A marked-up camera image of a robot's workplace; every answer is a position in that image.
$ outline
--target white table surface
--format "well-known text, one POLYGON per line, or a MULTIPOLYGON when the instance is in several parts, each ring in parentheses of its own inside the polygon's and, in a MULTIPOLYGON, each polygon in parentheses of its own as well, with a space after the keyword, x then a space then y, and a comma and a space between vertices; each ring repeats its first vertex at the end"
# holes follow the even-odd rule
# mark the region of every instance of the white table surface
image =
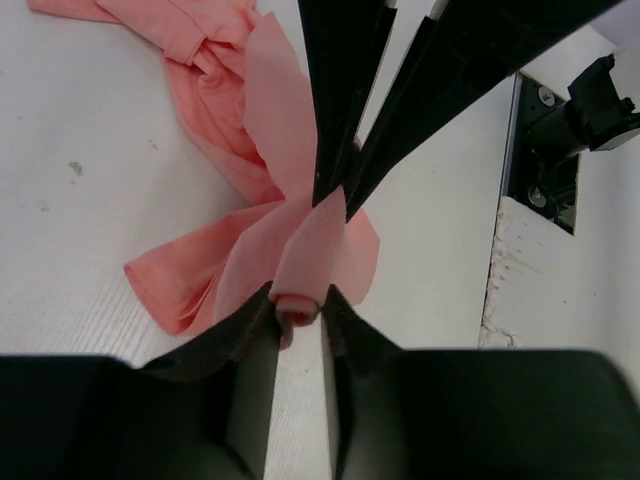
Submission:
MULTIPOLYGON (((398 2, 361 136, 433 3, 398 2)), ((304 63, 297 2, 259 8, 304 63)), ((382 243, 358 310, 401 346, 477 345, 512 85, 417 149, 365 206, 382 243)), ((151 321, 122 265, 241 207, 180 129, 151 45, 0 2, 0 352, 140 365, 184 342, 151 321)), ((297 330, 280 355, 266 478, 330 478, 319 332, 297 330)))

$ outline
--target fabric fold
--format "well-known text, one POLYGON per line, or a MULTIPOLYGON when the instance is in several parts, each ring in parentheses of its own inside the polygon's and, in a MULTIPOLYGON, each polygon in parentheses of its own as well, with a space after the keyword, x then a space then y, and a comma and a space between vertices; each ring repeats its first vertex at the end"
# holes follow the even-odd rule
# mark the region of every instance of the fabric fold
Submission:
POLYGON ((309 79, 275 16, 253 0, 28 0, 34 10, 123 23, 162 52, 178 118, 251 204, 126 264, 169 334, 196 335, 266 282, 283 326, 313 321, 334 283, 352 303, 374 277, 379 240, 364 212, 345 224, 338 188, 311 207, 317 133, 309 79))

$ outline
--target black mounting bracket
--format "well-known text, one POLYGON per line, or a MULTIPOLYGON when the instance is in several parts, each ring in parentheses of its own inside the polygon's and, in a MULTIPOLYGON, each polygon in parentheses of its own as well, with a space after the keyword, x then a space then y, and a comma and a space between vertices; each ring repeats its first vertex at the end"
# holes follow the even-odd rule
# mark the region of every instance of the black mounting bracket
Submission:
MULTIPOLYGON (((512 150, 507 159, 510 169, 504 193, 573 233, 580 155, 576 152, 559 158, 535 148, 537 143, 532 139, 532 131, 536 133, 532 127, 540 125, 540 120, 562 116, 564 99, 541 83, 518 75, 520 86, 514 100, 518 105, 515 119, 512 118, 512 150)), ((562 125, 560 120, 553 122, 556 131, 562 125)))

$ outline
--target crumpled pink cloth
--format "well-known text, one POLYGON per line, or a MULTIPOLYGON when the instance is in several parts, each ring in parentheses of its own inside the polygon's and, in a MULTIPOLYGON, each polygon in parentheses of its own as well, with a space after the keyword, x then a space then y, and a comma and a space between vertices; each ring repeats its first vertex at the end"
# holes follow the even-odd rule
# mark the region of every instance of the crumpled pink cloth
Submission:
POLYGON ((161 245, 124 270, 170 334, 198 334, 267 281, 281 321, 310 323, 336 284, 360 303, 379 240, 364 212, 345 225, 338 188, 311 208, 311 87, 275 16, 253 0, 28 0, 54 15, 123 23, 157 45, 190 138, 253 206, 161 245))

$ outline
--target white panel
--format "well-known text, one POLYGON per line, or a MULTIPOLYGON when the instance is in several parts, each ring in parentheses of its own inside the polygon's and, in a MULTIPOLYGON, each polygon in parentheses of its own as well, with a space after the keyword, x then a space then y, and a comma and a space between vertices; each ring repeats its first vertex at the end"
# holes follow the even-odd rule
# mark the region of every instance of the white panel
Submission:
POLYGON ((403 347, 477 345, 512 85, 403 160, 365 205, 381 249, 357 310, 403 347))
POLYGON ((640 40, 616 50, 611 78, 620 98, 630 98, 640 110, 640 40))
MULTIPOLYGON (((583 29, 528 71, 561 90, 613 48, 583 29)), ((583 154, 575 236, 501 200, 481 343, 599 350, 640 385, 638 158, 638 139, 583 154)))
POLYGON ((638 38, 639 23, 640 2, 625 0, 594 20, 593 26, 613 43, 623 45, 638 38))

